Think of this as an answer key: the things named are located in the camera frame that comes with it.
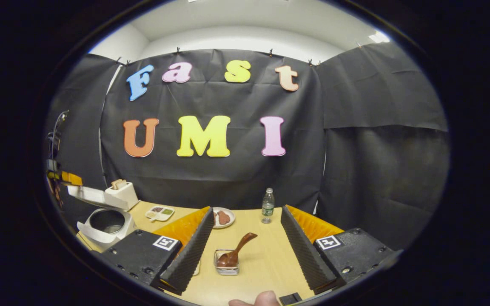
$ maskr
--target screw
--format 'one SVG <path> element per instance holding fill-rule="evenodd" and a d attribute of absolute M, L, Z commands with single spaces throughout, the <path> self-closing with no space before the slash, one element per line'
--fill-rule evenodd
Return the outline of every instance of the screw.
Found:
<path fill-rule="evenodd" d="M 154 274 L 154 270 L 152 270 L 150 268 L 144 268 L 143 271 L 144 271 L 144 273 L 146 273 L 148 275 L 153 275 Z"/>

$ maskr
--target pink letter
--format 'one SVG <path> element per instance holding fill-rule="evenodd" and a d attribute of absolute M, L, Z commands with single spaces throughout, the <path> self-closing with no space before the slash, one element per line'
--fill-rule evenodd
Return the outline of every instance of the pink letter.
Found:
<path fill-rule="evenodd" d="M 262 149 L 262 155 L 283 156 L 285 154 L 285 148 L 281 147 L 281 124 L 285 122 L 283 118 L 262 117 L 260 122 L 264 124 L 264 131 L 266 132 L 266 146 Z"/>
<path fill-rule="evenodd" d="M 170 69 L 162 76 L 164 82 L 185 83 L 190 79 L 190 71 L 192 70 L 192 64 L 189 62 L 176 62 L 169 66 Z"/>

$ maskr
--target white wall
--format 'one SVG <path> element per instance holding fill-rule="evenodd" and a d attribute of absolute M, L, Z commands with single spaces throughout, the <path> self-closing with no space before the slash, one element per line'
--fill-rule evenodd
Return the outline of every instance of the white wall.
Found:
<path fill-rule="evenodd" d="M 144 48 L 139 58 L 147 58 L 177 51 L 198 49 L 238 49 L 270 52 L 307 62 L 325 60 L 342 52 L 335 46 L 289 31 L 259 27 L 214 27 L 194 29 L 169 35 L 152 41 Z"/>
<path fill-rule="evenodd" d="M 91 54 L 97 54 L 125 64 L 127 60 L 140 60 L 140 54 L 150 41 L 133 25 L 128 24 L 113 32 L 97 44 Z"/>

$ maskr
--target table surface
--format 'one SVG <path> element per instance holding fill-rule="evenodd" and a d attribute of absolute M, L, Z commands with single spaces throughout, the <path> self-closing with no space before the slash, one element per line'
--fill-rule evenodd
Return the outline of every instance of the table surface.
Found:
<path fill-rule="evenodd" d="M 172 207 L 175 213 L 169 220 L 151 221 L 145 212 L 157 204 L 141 201 L 130 213 L 137 228 L 155 231 L 197 209 Z M 276 296 L 286 296 L 297 292 L 305 300 L 314 295 L 302 274 L 298 259 L 288 242 L 281 225 L 282 208 L 276 207 L 270 224 L 262 223 L 261 209 L 233 210 L 234 223 L 227 228 L 213 229 L 200 259 L 200 272 L 193 276 L 182 296 L 173 295 L 202 306 L 228 306 L 233 299 L 253 304 L 262 291 L 273 290 Z M 214 267 L 216 249 L 234 249 L 243 235 L 248 232 L 258 234 L 239 252 L 239 275 L 219 275 Z M 82 233 L 77 237 L 90 249 L 100 252 L 100 248 Z"/>

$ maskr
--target white ceiling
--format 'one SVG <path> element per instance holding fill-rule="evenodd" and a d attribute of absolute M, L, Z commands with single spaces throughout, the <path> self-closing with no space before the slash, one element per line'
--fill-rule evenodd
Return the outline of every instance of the white ceiling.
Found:
<path fill-rule="evenodd" d="M 150 41 L 192 29 L 254 26 L 281 29 L 342 50 L 373 43 L 375 29 L 320 0 L 173 0 L 132 22 Z"/>

